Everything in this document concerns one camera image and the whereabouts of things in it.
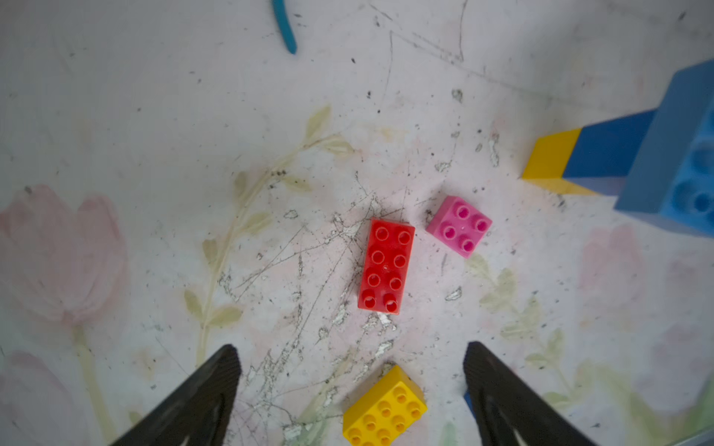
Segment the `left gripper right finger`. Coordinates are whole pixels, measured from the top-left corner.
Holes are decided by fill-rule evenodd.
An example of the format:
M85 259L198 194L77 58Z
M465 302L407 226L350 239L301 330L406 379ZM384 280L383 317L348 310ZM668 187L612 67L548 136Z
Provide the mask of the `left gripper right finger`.
M483 445L593 444L483 343L470 342L463 371Z

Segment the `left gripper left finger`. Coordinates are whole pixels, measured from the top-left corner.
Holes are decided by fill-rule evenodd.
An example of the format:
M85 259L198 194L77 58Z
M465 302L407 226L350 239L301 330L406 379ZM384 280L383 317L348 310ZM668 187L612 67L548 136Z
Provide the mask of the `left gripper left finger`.
M115 444L223 444L241 374L236 347L222 346Z

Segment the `yellow long lego brick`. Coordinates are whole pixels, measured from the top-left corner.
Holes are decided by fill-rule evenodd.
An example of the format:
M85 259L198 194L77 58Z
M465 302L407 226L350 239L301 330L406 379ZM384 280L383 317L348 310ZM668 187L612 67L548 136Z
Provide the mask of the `yellow long lego brick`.
M423 391L394 365L346 411L342 434L351 445L391 445L427 410Z

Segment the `yellow small lego brick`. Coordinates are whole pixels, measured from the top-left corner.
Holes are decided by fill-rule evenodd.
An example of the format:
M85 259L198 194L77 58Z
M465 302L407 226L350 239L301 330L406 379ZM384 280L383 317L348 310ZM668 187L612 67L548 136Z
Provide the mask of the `yellow small lego brick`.
M598 195L563 178L580 133L574 129L538 139L522 180L559 195Z

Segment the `dark blue small lego brick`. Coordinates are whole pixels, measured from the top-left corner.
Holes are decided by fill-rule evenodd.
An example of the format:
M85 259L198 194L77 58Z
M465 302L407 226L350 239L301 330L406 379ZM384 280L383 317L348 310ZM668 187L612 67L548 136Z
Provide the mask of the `dark blue small lego brick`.
M563 179L605 196L618 196L651 126L656 110L585 126Z

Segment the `light blue lego brick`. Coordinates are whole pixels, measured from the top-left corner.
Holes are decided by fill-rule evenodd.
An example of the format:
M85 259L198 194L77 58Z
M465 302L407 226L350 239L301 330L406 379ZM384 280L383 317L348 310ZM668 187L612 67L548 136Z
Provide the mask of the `light blue lego brick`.
M614 209L669 232L713 236L713 61L674 74Z

